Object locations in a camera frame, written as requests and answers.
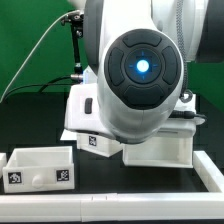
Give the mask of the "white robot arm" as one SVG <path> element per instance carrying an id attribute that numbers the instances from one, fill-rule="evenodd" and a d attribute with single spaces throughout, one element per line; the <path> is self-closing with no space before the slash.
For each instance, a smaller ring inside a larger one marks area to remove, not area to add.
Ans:
<path id="1" fill-rule="evenodd" d="M 224 61 L 224 0 L 76 0 L 88 66 L 64 126 L 139 144 L 185 98 L 186 65 Z"/>

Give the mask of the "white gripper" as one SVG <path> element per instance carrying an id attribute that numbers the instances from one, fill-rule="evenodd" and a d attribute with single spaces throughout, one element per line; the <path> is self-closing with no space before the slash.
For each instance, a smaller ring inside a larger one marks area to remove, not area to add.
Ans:
<path id="1" fill-rule="evenodd" d="M 64 127 L 100 136 L 154 136 L 169 129 L 181 131 L 185 124 L 204 123 L 204 116 L 168 98 L 153 109 L 125 105 L 108 88 L 97 84 L 74 85 L 67 99 Z"/>

